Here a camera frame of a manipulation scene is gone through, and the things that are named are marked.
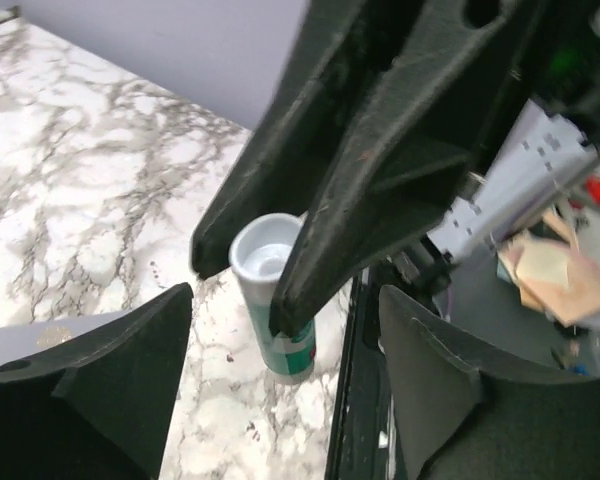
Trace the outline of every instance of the marble table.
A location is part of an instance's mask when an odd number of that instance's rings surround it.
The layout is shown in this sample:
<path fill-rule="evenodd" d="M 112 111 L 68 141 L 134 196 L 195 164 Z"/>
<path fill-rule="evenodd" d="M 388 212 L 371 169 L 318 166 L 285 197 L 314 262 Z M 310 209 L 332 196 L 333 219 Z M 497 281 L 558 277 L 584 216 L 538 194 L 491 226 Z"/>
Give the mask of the marble table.
<path fill-rule="evenodd" d="M 24 20 L 0 25 L 0 327 L 132 309 L 189 282 L 162 480 L 323 477 L 346 294 L 317 317 L 314 375 L 285 387 L 233 276 L 201 282 L 188 267 L 189 237 L 248 138 Z"/>

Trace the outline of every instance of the gray wall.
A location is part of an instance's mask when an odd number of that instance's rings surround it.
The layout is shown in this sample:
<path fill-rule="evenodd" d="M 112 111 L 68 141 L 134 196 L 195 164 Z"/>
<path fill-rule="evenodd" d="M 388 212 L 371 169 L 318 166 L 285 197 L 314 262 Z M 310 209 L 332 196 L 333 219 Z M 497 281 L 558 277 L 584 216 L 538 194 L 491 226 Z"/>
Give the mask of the gray wall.
<path fill-rule="evenodd" d="M 307 0 L 0 0 L 247 128 L 271 100 Z"/>

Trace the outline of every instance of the green label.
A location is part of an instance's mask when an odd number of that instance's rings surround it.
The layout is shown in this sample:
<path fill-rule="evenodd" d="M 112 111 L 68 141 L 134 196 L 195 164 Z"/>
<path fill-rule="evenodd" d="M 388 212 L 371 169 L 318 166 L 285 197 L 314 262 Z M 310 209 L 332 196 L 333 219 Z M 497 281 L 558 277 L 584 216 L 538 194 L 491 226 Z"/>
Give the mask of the green label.
<path fill-rule="evenodd" d="M 247 303 L 251 323 L 258 338 L 264 363 L 278 375 L 296 375 L 304 372 L 316 356 L 316 331 L 314 320 L 293 338 L 269 330 L 269 306 Z"/>

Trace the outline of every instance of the cylindrical container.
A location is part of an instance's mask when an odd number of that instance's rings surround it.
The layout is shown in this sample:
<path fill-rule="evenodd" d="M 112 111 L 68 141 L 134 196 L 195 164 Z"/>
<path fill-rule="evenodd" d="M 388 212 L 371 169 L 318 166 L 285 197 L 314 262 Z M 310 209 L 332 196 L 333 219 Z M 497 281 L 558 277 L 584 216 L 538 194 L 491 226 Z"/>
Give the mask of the cylindrical container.
<path fill-rule="evenodd" d="M 269 330 L 273 292 L 301 227 L 302 222 L 293 215 L 264 215 L 244 227 L 229 249 L 229 263 L 238 277 L 264 363 L 287 385 L 311 375 L 316 355 L 314 319 L 293 338 L 273 337 Z"/>

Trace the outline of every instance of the paper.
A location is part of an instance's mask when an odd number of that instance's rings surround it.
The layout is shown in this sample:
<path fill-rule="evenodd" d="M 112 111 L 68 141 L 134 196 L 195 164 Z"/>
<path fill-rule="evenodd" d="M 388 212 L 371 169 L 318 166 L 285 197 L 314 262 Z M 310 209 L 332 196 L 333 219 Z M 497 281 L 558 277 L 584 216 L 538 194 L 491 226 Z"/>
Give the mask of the paper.
<path fill-rule="evenodd" d="M 518 266 L 516 276 L 536 282 L 550 283 L 569 289 L 569 252 L 542 241 L 528 242 Z"/>

